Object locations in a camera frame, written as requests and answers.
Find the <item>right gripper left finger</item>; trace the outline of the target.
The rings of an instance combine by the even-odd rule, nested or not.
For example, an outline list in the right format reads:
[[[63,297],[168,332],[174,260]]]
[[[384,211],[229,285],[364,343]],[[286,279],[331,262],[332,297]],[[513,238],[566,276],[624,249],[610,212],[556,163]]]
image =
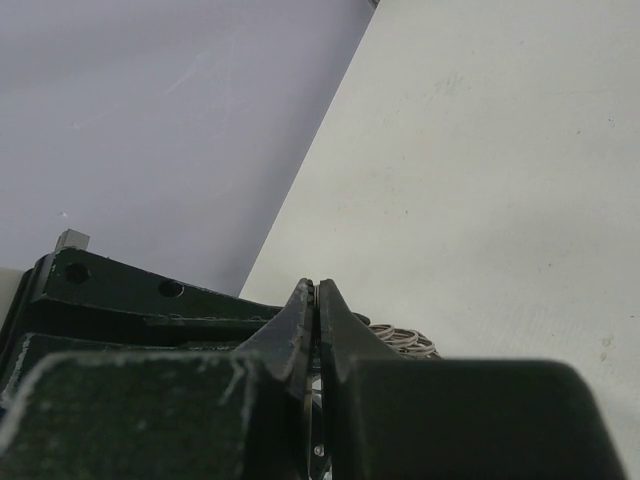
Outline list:
[[[314,287],[230,352],[67,351],[1,423],[5,479],[305,479]]]

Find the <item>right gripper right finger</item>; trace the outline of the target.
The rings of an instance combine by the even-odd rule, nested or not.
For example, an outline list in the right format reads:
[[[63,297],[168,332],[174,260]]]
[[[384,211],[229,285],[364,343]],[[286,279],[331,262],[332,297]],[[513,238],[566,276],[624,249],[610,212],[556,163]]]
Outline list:
[[[581,376],[539,360],[406,359],[317,289],[324,449],[337,479],[621,479]]]

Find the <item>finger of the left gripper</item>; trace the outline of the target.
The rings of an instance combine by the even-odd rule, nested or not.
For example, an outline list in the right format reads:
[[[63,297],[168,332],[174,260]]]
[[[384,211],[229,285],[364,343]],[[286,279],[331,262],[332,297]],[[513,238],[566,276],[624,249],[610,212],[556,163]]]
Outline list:
[[[245,340],[280,310],[65,248],[23,275],[1,347],[28,333],[158,347]]]

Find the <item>large keyring with yellow grip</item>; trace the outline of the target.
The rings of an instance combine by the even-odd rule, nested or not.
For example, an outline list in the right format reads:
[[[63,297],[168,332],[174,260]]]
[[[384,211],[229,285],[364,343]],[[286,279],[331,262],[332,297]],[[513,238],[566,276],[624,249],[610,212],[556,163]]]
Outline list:
[[[314,287],[314,340],[311,361],[311,446],[309,477],[328,479],[339,422],[339,393],[354,359],[434,360],[435,344],[421,332],[392,324],[373,324],[352,312],[337,285]]]

